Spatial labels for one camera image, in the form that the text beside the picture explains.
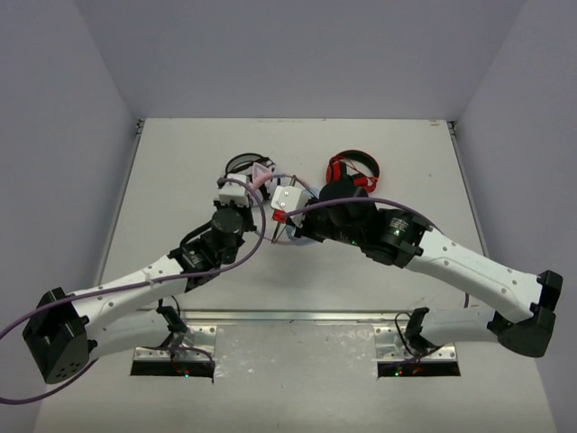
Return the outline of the pink blue cat-ear headphones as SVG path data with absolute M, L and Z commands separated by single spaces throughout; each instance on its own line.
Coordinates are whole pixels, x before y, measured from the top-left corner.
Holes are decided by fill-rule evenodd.
M 274 162 L 267 164 L 254 162 L 250 167 L 249 178 L 251 179 L 251 183 L 256 185 L 257 189 L 255 192 L 261 198 L 263 204 L 271 202 L 275 188 L 282 186 L 283 179 L 290 179 L 290 185 L 299 185 L 301 189 L 307 191 L 307 195 L 311 198 L 317 198 L 319 194 L 319 189 L 311 187 L 296 175 L 276 173 L 276 164 Z M 277 223 L 273 235 L 271 237 L 264 236 L 264 239 L 270 241 L 272 244 L 285 246 L 308 246 L 315 242 L 305 237 L 296 237 L 295 233 L 295 227 L 284 226 L 281 223 Z

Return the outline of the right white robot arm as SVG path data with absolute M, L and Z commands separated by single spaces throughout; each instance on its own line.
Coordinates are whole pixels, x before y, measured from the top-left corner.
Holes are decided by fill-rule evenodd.
M 563 278 L 532 274 L 458 244 L 424 216 L 400 204 L 384 207 L 350 181 L 327 184 L 318 198 L 285 209 L 299 236 L 357 247 L 376 263 L 423 274 L 481 302 L 479 307 L 414 309 L 401 344 L 414 357 L 457 342 L 497 343 L 540 358 L 551 341 Z

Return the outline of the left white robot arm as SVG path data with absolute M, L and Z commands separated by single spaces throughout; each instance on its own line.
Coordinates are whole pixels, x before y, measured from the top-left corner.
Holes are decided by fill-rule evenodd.
M 65 382 L 96 360 L 137 346 L 180 345 L 188 328 L 162 301 L 238 266 L 243 236 L 255 228 L 250 207 L 217 204 L 209 222 L 139 271 L 91 289 L 45 292 L 23 329 L 43 381 Z

